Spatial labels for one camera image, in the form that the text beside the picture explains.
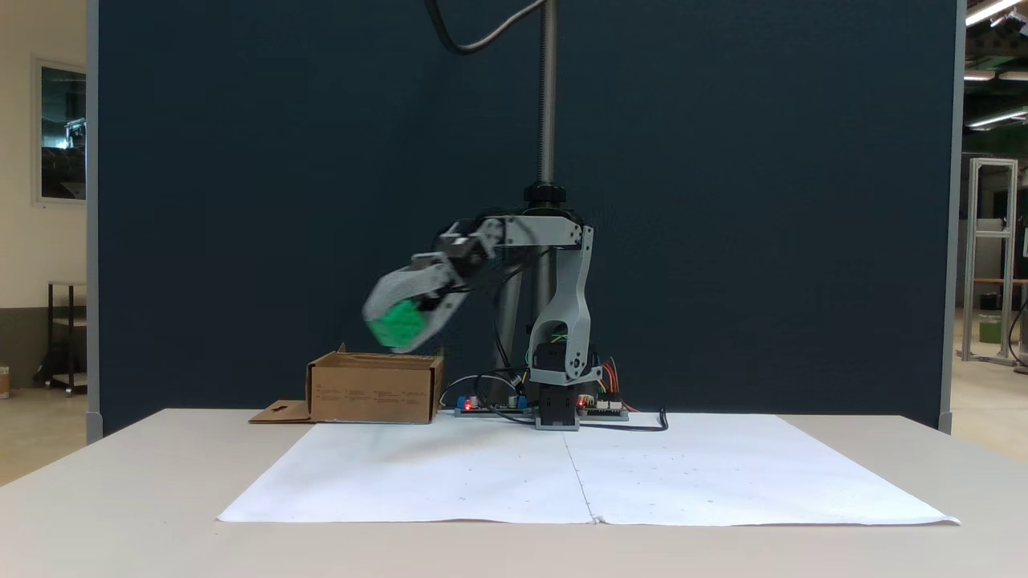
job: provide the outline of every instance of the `window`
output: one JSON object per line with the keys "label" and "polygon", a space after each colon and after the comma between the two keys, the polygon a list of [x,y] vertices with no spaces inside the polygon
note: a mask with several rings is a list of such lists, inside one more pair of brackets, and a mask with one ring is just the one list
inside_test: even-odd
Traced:
{"label": "window", "polygon": [[36,203],[85,201],[85,72],[81,67],[33,59],[35,118],[33,198]]}

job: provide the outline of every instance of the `green cube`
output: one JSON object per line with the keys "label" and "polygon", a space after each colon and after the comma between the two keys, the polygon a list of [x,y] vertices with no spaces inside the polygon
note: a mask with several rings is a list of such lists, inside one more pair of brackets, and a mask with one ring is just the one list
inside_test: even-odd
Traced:
{"label": "green cube", "polygon": [[410,299],[393,305],[379,319],[368,322],[368,328],[387,348],[406,348],[425,330],[425,316]]}

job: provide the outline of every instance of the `floor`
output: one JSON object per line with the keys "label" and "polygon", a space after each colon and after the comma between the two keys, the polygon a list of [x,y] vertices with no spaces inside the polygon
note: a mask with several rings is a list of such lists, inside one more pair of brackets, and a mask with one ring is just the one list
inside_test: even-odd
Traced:
{"label": "floor", "polygon": [[[954,349],[959,350],[963,336],[962,312],[957,311],[956,319]],[[971,353],[998,353],[999,346],[978,339],[977,318],[975,321]],[[1015,342],[1019,332],[1016,328]],[[954,357],[950,407],[954,436],[1012,460],[1028,462],[1028,375],[1015,373],[1004,365]]]}
{"label": "floor", "polygon": [[84,446],[84,395],[31,389],[0,399],[0,485]]}
{"label": "floor", "polygon": [[[954,345],[963,334],[957,312]],[[978,340],[971,352],[994,354],[999,346]],[[1028,375],[1011,367],[953,360],[953,435],[1020,462],[1028,462]],[[15,390],[0,399],[0,485],[85,445],[85,396],[63,390]]]}

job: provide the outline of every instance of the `cardboard flap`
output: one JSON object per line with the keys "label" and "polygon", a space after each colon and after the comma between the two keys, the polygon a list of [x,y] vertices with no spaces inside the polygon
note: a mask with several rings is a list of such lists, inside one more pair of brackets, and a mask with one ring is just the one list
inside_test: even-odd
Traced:
{"label": "cardboard flap", "polygon": [[251,424],[306,424],[310,422],[305,399],[280,399],[250,419]]}

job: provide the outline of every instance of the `green block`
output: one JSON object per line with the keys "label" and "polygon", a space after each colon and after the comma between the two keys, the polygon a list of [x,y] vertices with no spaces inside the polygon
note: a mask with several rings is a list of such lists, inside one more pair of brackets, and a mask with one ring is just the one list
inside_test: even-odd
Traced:
{"label": "green block", "polygon": [[400,301],[380,319],[368,322],[378,342],[387,348],[406,348],[425,330],[425,316],[410,299]]}
{"label": "green block", "polygon": [[998,315],[983,315],[978,325],[978,336],[983,344],[998,344],[1003,340],[1003,326]]}

